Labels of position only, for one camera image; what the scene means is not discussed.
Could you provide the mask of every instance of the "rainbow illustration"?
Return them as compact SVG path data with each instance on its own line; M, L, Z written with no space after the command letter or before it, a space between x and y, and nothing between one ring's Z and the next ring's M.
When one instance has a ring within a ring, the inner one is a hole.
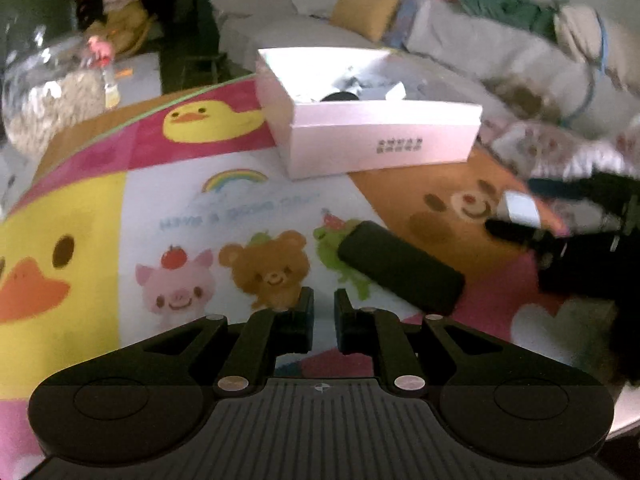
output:
M202 192L208 193L210 191L215 191L216 193L219 193L226 184L236 180L247 180L249 182L255 182L256 184L261 184L266 182L268 179L263 173L260 173L260 171L228 170L215 174L207 180L202 186Z

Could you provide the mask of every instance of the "yellow pillow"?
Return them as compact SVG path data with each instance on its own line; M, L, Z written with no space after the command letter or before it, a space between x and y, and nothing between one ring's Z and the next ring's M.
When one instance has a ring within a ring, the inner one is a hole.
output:
M400 0L338 0L329 23L377 43L386 32Z

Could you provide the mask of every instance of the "yellow duck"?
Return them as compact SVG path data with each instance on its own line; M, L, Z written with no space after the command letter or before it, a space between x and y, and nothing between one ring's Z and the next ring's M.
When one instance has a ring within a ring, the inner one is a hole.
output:
M63 187L0 224L0 400L119 347L125 173Z
M196 101L169 111L162 132L173 142L216 142L241 137L263 122L261 110L235 112L222 101Z

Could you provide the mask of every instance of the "ribbed gray panel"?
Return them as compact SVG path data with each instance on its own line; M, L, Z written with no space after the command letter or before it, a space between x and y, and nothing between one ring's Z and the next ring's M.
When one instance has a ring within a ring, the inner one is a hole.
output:
M391 396L374 379L270 379L254 396L220 402L196 437L156 460L106 469L52 459L32 478L616 479L592 459L525 468L476 455L443 430L425 402Z

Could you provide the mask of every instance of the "blue cord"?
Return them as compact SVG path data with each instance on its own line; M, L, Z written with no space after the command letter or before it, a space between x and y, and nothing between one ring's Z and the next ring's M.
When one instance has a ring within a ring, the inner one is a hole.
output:
M607 34L607 29L604 26L604 22L602 21L602 18L597 12L596 12L596 18L598 19L598 24L600 25L600 75L597 79L597 80L600 80L600 78L602 78L602 76L606 74L607 57L609 55L609 37ZM593 102L593 98L596 93L597 80L591 76L590 65L588 65L588 67L590 70L590 81L589 81L589 89L587 91L587 95L585 96L584 101L582 101L582 104L578 107L578 109L560 122L560 125L563 128L568 128L571 125L571 123L575 120L575 118L583 114L584 111L587 108L589 108L589 106L591 106L591 103Z

